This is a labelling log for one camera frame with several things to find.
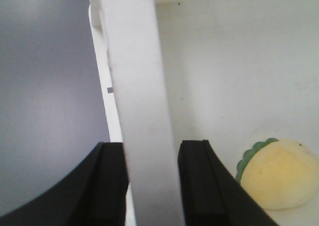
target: gray background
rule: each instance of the gray background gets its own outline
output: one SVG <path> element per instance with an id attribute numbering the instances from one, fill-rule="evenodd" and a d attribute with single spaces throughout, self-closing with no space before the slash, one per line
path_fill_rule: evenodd
<path id="1" fill-rule="evenodd" d="M 88 0 L 0 0 L 0 215 L 109 141 Z"/>

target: black plastic piece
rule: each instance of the black plastic piece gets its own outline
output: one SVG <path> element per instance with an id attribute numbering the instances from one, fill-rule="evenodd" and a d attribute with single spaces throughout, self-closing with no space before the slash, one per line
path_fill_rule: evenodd
<path id="1" fill-rule="evenodd" d="M 208 140 L 183 141 L 178 166 L 187 226 L 278 226 L 235 181 Z"/>
<path id="2" fill-rule="evenodd" d="M 2 226 L 124 226 L 128 175 L 121 143 L 99 143 L 63 180 L 0 218 Z"/>

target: green leafy top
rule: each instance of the green leafy top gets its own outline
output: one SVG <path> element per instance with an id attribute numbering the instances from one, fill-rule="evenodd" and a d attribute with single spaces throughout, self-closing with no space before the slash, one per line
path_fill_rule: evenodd
<path id="1" fill-rule="evenodd" d="M 240 183 L 241 181 L 241 177 L 244 173 L 244 170 L 247 166 L 247 164 L 249 163 L 249 161 L 251 160 L 251 158 L 253 158 L 253 156 L 263 147 L 265 147 L 266 145 L 275 142 L 275 141 L 279 141 L 276 138 L 269 138 L 267 139 L 265 142 L 263 141 L 258 141 L 253 145 L 253 148 L 250 150 L 246 150 L 244 155 L 243 155 L 243 159 L 240 160 L 237 164 L 237 174 L 236 174 L 236 181 L 238 183 Z"/>

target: small gray mark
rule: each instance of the small gray mark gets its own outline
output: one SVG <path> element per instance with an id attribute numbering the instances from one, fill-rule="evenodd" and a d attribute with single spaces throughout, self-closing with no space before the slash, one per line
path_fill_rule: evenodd
<path id="1" fill-rule="evenodd" d="M 113 93 L 113 92 L 114 92 L 113 87 L 108 88 L 108 93 Z"/>

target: white shelf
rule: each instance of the white shelf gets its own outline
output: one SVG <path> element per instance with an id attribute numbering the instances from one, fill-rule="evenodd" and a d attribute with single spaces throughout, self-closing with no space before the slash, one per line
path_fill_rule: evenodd
<path id="1" fill-rule="evenodd" d="M 157 16 L 175 145 L 210 140 L 233 175 L 268 137 L 319 155 L 319 0 L 167 1 Z M 319 197 L 268 213 L 316 226 L 318 209 Z"/>

